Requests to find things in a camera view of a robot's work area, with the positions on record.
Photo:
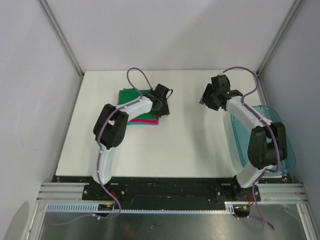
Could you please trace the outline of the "red t shirt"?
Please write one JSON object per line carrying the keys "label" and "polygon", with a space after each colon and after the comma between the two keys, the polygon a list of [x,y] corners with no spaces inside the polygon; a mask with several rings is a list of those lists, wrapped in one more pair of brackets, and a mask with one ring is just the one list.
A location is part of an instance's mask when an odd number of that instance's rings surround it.
{"label": "red t shirt", "polygon": [[134,118],[128,122],[128,124],[146,124],[146,125],[158,125],[159,119],[144,119],[144,118]]}

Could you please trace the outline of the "blue t shirt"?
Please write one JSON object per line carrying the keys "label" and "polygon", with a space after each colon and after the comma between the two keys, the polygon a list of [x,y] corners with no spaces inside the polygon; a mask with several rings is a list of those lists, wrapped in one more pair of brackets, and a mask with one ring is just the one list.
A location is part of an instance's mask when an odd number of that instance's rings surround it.
{"label": "blue t shirt", "polygon": [[139,125],[139,126],[158,126],[159,122],[128,122],[127,125]]}

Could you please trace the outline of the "green t shirt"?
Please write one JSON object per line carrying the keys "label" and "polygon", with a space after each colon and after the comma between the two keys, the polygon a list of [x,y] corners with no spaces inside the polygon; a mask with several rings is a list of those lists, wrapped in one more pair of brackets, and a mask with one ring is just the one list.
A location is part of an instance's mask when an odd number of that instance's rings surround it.
{"label": "green t shirt", "polygon": [[[134,88],[123,89],[119,91],[118,96],[118,105],[122,105],[133,100],[136,100],[140,97],[140,94]],[[156,117],[151,113],[143,113],[136,117],[136,119],[143,119],[143,120],[155,120]]]}

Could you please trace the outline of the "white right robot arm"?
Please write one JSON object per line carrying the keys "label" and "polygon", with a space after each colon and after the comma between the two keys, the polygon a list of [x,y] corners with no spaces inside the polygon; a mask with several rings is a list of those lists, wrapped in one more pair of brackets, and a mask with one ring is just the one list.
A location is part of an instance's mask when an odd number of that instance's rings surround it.
{"label": "white right robot arm", "polygon": [[199,101],[201,105],[218,111],[223,109],[235,116],[250,133],[248,162],[235,176],[236,185],[230,188],[231,196],[242,201],[249,187],[256,184],[266,172],[277,172],[287,158],[286,129],[282,122],[272,122],[243,101],[238,90],[230,89],[228,80],[213,78]]}

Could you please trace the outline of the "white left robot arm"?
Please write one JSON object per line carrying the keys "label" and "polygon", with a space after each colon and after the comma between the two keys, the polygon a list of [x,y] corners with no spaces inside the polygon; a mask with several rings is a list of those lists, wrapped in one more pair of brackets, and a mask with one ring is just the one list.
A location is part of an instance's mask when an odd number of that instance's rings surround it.
{"label": "white left robot arm", "polygon": [[112,178],[112,165],[117,147],[125,138],[128,122],[145,114],[152,113],[156,118],[170,114],[166,97],[151,94],[120,105],[106,104],[93,128],[95,141],[99,147],[97,163],[92,178],[97,184],[93,194],[100,200],[110,196],[107,183]]}

